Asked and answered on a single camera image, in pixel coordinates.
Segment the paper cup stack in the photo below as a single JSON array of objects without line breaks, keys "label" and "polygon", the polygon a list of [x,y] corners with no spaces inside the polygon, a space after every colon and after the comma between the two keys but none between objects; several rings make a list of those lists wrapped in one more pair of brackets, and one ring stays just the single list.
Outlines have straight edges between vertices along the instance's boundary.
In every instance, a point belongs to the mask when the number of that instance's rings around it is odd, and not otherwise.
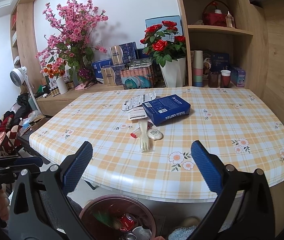
[{"label": "paper cup stack", "polygon": [[203,51],[195,50],[192,63],[192,86],[203,87]]}]

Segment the white flower pot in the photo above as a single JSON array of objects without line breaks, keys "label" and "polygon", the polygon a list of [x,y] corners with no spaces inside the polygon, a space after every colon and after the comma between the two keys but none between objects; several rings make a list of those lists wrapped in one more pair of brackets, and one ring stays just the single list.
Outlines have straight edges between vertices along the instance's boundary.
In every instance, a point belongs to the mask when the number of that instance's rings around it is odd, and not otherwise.
[{"label": "white flower pot", "polygon": [[168,88],[178,88],[185,85],[186,58],[179,58],[178,61],[166,61],[161,67],[165,85]]},{"label": "white flower pot", "polygon": [[61,94],[65,94],[67,92],[67,87],[66,84],[64,82],[64,78],[63,77],[59,77],[57,79],[57,84],[58,84],[58,88],[60,90]]}]

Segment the human hand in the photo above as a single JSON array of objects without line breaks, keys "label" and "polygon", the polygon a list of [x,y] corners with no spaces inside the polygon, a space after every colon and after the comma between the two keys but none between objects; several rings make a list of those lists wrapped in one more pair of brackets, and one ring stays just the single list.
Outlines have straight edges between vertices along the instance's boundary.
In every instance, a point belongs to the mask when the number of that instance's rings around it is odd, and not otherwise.
[{"label": "human hand", "polygon": [[7,221],[9,219],[10,200],[5,193],[5,190],[6,184],[2,184],[2,189],[0,189],[0,218]]}]

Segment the red soda can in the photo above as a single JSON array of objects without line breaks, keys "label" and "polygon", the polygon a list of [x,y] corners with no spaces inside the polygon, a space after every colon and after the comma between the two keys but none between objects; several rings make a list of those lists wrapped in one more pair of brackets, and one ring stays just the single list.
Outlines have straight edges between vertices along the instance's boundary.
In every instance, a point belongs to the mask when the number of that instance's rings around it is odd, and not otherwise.
[{"label": "red soda can", "polygon": [[119,230],[124,232],[128,232],[133,229],[137,221],[136,218],[130,213],[123,214],[122,217],[119,218],[119,220],[123,225],[121,228],[119,228]]}]

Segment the pink blossom tree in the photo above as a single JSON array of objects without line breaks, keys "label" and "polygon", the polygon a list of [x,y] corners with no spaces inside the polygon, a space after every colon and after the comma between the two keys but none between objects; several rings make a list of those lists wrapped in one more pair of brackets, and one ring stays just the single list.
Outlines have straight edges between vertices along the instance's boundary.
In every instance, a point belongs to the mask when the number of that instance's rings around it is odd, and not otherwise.
[{"label": "pink blossom tree", "polygon": [[[50,3],[45,5],[46,9],[42,14],[45,14],[45,19],[50,22],[50,26],[59,30],[60,34],[51,35],[48,39],[44,35],[48,46],[38,52],[36,57],[40,58],[42,67],[50,63],[52,70],[65,70],[67,62],[71,67],[69,74],[72,78],[74,71],[78,73],[80,69],[85,69],[84,57],[89,63],[92,62],[93,50],[107,52],[101,46],[89,46],[89,42],[90,35],[98,22],[107,21],[108,17],[104,15],[105,10],[98,14],[98,7],[93,7],[92,0],[88,0],[86,4],[78,3],[76,0],[67,0],[66,6],[58,4],[57,10],[61,17],[59,20],[53,14]],[[83,75],[79,76],[79,79],[84,81]]]}]

